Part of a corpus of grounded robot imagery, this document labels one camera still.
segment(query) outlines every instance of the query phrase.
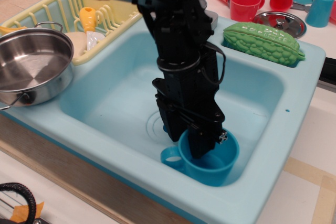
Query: metal pot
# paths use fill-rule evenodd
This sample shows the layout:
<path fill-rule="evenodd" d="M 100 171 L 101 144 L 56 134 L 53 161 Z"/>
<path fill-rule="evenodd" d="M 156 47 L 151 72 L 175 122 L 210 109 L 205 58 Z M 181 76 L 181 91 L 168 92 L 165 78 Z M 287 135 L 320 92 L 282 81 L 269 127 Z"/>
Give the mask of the metal pot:
<path fill-rule="evenodd" d="M 36 28 L 43 23 L 61 30 Z M 0 110 L 48 101 L 73 79 L 73 45 L 62 25 L 36 26 L 0 37 L 0 102 L 8 105 Z"/>

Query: metal lid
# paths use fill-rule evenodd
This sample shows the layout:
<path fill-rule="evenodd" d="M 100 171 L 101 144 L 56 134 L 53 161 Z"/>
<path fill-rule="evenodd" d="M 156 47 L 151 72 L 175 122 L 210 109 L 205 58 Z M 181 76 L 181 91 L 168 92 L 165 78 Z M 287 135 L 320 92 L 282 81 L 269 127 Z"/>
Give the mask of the metal lid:
<path fill-rule="evenodd" d="M 283 30 L 295 39 L 300 38 L 307 30 L 302 19 L 290 13 L 264 12 L 255 16 L 253 22 Z"/>

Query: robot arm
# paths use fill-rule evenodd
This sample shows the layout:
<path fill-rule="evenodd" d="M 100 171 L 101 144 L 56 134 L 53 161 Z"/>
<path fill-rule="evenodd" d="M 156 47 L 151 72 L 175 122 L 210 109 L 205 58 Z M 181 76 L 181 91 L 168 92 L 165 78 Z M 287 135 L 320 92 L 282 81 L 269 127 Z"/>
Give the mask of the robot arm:
<path fill-rule="evenodd" d="M 137 4 L 156 42 L 164 79 L 155 79 L 153 85 L 167 133 L 176 142 L 188 129 L 192 156 L 200 158 L 226 139 L 225 117 L 214 100 L 225 55 L 207 42 L 213 34 L 212 19 L 199 0 L 123 1 Z M 216 52 L 224 56 L 220 78 Z"/>

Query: sink basin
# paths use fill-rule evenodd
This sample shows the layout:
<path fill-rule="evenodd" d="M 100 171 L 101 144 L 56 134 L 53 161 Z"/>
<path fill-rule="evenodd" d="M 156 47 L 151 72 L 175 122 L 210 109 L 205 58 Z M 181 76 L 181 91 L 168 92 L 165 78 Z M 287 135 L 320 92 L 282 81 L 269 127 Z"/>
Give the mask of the sink basin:
<path fill-rule="evenodd" d="M 237 162 L 218 187 L 160 162 L 160 153 L 176 143 L 164 132 L 156 106 L 152 80 L 163 74 L 142 19 L 91 61 L 76 66 L 62 94 L 4 113 L 193 222 L 254 223 L 295 142 L 325 53 L 299 42 L 306 60 L 285 67 L 222 46 L 223 29 L 231 24 L 220 18 L 210 38 L 227 56 L 215 99 L 226 116 L 223 127 L 240 146 Z"/>

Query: pot handle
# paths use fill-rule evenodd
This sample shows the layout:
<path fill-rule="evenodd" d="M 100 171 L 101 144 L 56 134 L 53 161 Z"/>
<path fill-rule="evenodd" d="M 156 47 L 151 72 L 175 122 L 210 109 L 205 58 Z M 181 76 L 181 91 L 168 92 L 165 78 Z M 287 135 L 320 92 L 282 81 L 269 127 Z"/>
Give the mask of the pot handle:
<path fill-rule="evenodd" d="M 63 25 L 61 25 L 60 23 L 54 22 L 54 21 L 43 21 L 40 23 L 37 23 L 34 27 L 37 27 L 39 25 L 43 25 L 43 24 L 54 24 L 54 25 L 58 25 L 61 29 L 59 30 L 60 32 L 63 31 Z"/>
<path fill-rule="evenodd" d="M 1 110 L 7 110 L 9 108 L 11 108 L 18 100 L 20 100 L 24 95 L 27 95 L 29 97 L 29 95 L 27 93 L 22 93 L 18 98 L 16 98 L 14 100 L 14 102 L 12 102 L 10 105 L 6 106 L 6 107 L 3 107 L 3 108 L 0 108 L 0 111 Z"/>

